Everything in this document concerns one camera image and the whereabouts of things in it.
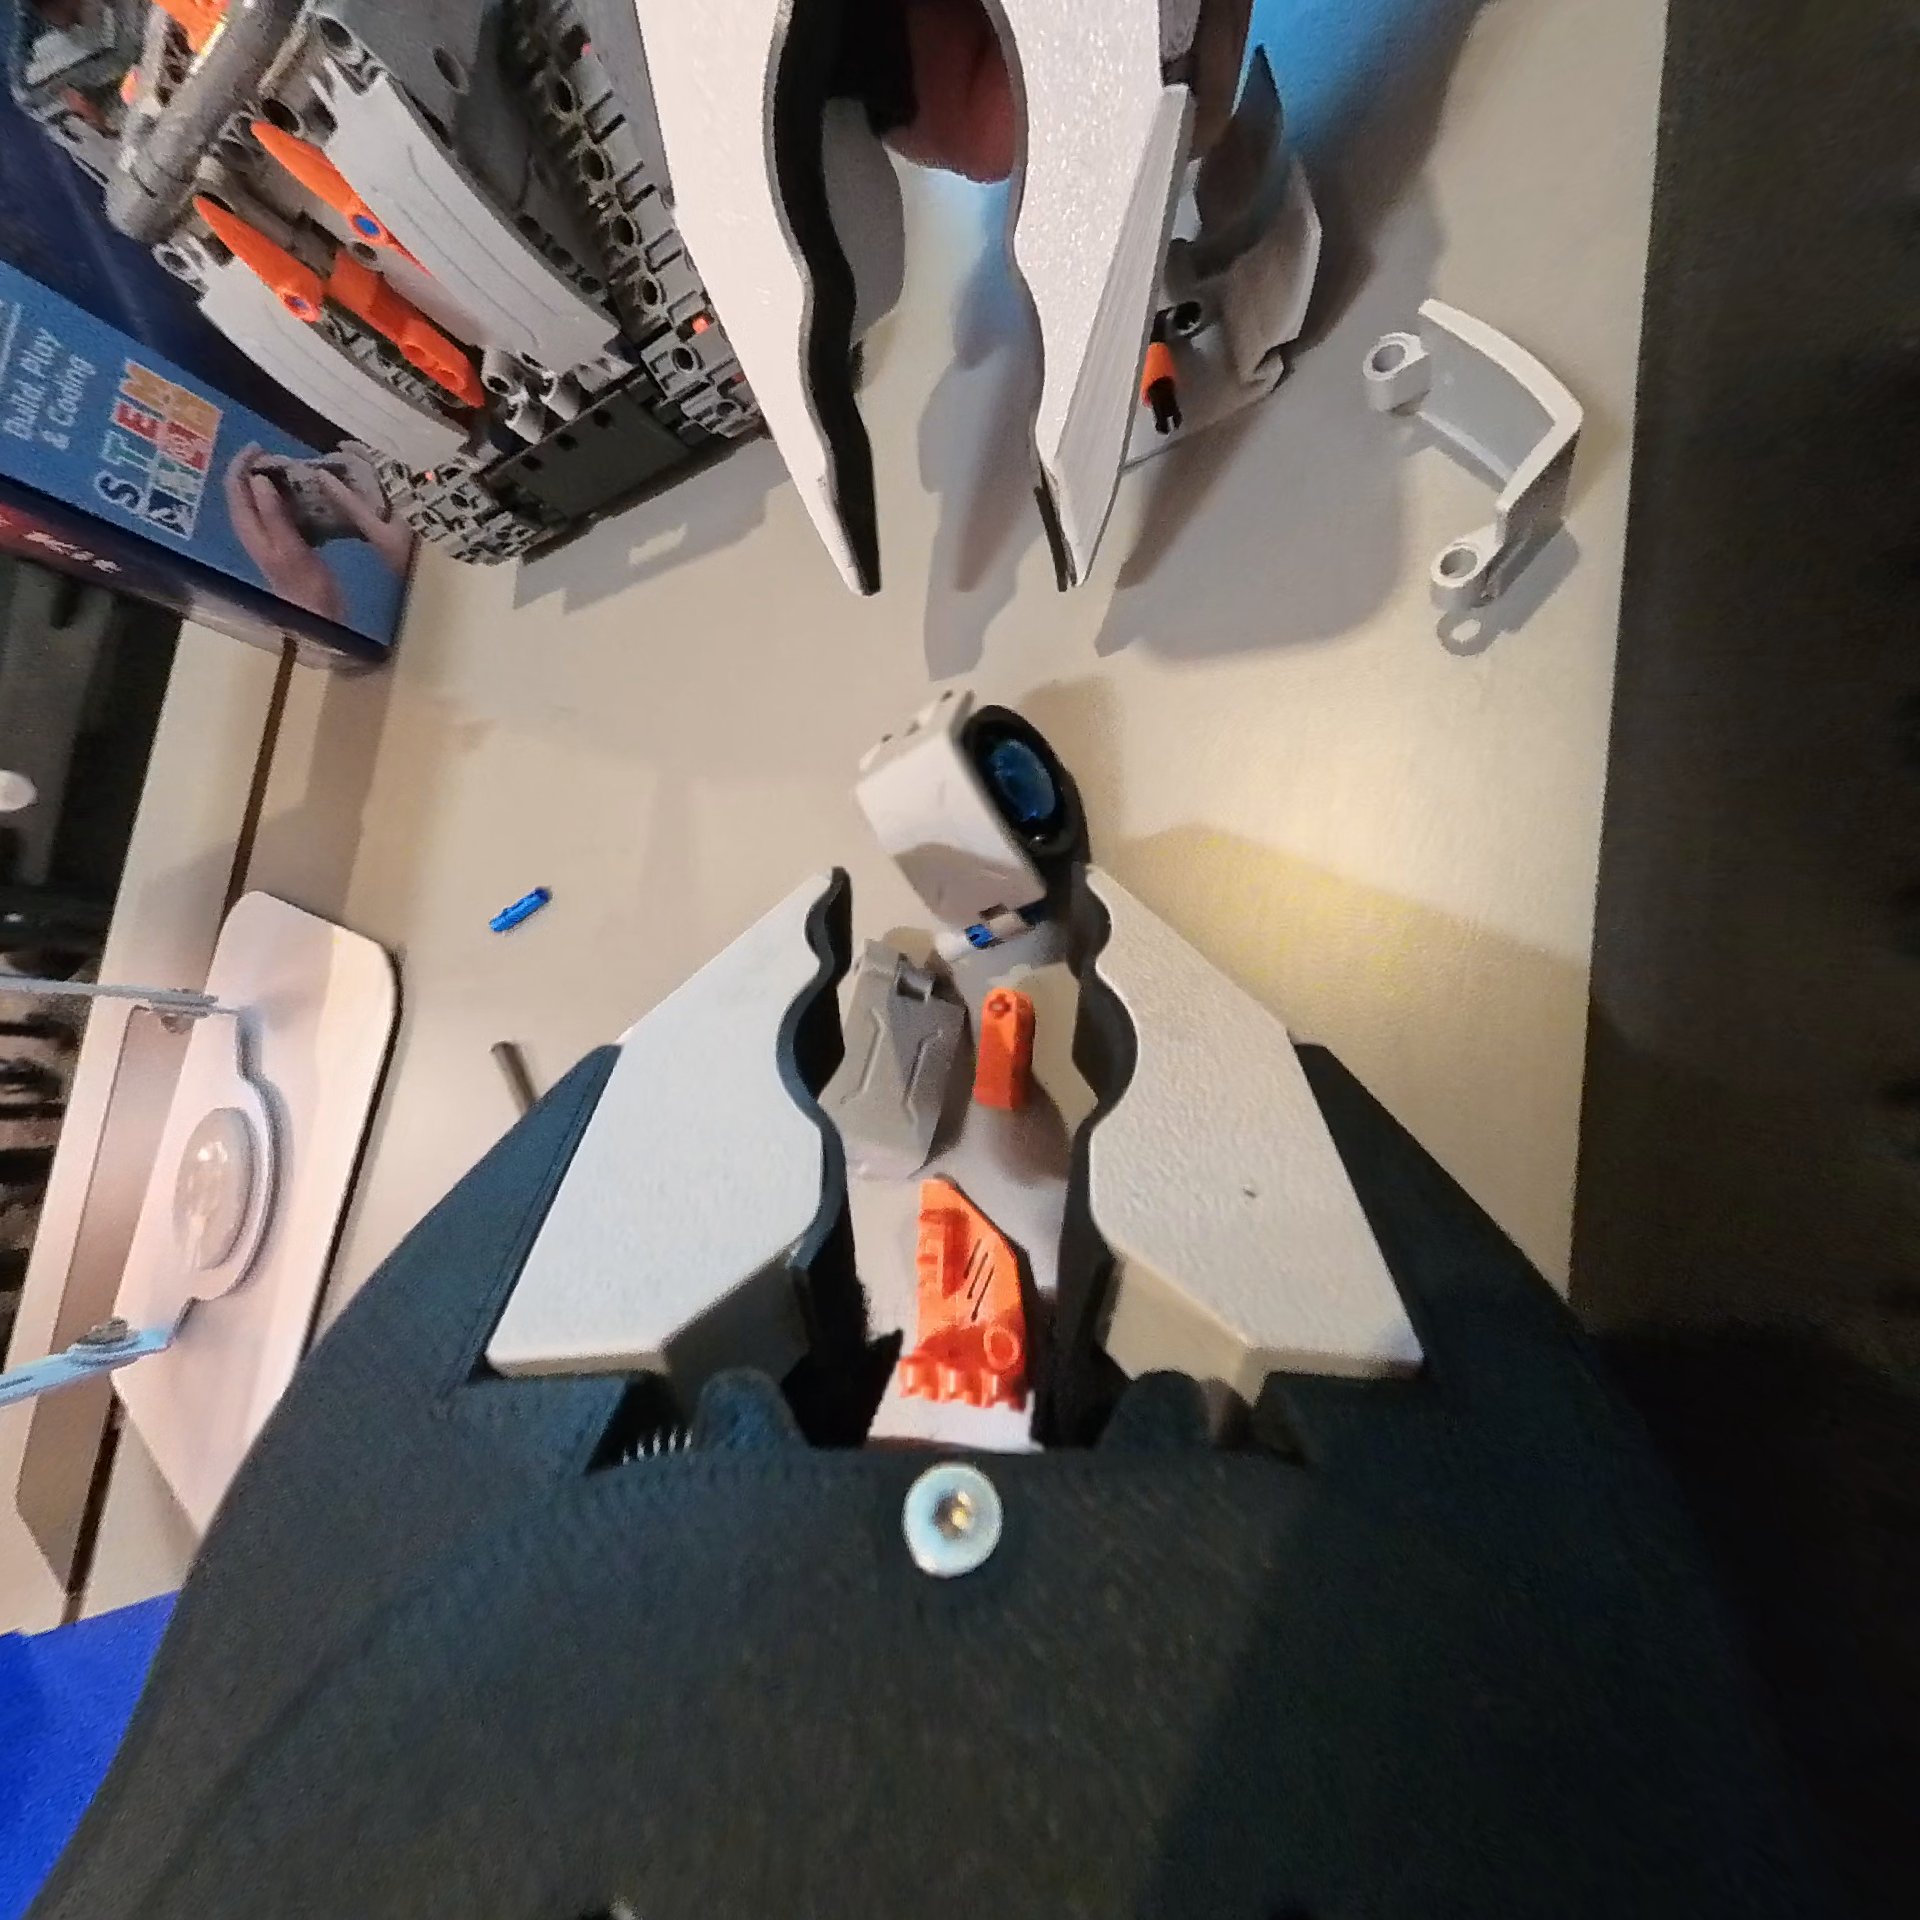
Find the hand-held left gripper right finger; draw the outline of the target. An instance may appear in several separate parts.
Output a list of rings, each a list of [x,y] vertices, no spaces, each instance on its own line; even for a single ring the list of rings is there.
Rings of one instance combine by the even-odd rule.
[[[1094,1368],[1254,1401],[1276,1374],[1417,1375],[1416,1331],[1285,1021],[1121,883],[1073,891],[1062,1334]]]

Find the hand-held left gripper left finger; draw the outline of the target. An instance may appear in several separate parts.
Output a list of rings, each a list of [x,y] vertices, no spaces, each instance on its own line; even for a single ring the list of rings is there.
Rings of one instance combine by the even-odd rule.
[[[846,1055],[851,879],[800,881],[619,1040],[488,1346],[504,1375],[646,1374],[690,1405],[859,1358]]]

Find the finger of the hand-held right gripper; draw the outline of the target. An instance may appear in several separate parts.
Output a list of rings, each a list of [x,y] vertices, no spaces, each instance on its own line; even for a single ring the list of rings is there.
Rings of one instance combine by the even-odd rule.
[[[993,3],[1024,118],[1009,248],[1041,330],[1038,501],[1062,590],[1097,559],[1134,434],[1203,10]]]
[[[848,3],[637,2],[669,194],[694,269],[817,535],[881,586],[857,409],[857,264],[898,287],[904,219],[866,104],[838,86]]]

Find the small orange liftarm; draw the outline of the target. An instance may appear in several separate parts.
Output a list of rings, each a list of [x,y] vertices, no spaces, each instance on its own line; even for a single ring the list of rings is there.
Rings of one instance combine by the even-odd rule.
[[[1026,991],[997,987],[986,994],[977,1026],[972,1098],[995,1112],[1020,1112],[1033,1090],[1038,1011]]]

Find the grey orange tracked toy robot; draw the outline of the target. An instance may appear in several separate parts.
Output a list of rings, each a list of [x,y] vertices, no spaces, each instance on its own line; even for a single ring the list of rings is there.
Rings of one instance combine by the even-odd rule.
[[[85,3],[113,226],[465,562],[770,430],[682,231],[636,3]]]

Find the orange toy part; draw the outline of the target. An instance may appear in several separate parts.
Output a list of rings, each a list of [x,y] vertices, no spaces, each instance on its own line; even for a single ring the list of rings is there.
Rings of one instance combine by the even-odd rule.
[[[914,1322],[892,1379],[912,1416],[1032,1425],[1054,1310],[1024,1248],[947,1175],[918,1184]]]

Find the white book stand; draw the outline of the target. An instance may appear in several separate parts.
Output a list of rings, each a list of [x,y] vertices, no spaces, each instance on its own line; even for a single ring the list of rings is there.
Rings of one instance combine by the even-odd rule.
[[[201,1537],[315,1331],[389,952],[267,894],[198,987],[5,967],[5,1629],[89,1583],[108,1421]]]

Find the grey curved toy part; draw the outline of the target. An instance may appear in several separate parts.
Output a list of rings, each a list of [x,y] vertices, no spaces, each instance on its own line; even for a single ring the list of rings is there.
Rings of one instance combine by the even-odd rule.
[[[1441,299],[1376,337],[1360,381],[1373,414],[1416,419],[1496,486],[1491,519],[1429,566],[1435,610],[1475,616],[1561,531],[1585,409],[1533,351]]]

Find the blue robot kit box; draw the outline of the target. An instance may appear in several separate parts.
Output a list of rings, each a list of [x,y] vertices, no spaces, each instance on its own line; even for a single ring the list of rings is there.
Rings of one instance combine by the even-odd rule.
[[[385,664],[413,531],[373,458],[234,350],[2,106],[5,554],[307,659]]]

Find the black foam pad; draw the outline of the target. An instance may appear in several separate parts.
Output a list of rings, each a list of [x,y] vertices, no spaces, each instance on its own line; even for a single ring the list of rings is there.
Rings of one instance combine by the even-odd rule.
[[[1915,1410],[1917,3],[1670,3],[1572,1293]]]

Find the blue plastic bin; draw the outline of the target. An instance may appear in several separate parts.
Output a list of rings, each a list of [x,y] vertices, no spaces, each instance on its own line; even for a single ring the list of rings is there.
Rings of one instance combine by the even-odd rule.
[[[18,1917],[96,1794],[177,1594],[2,1637],[2,1914]]]

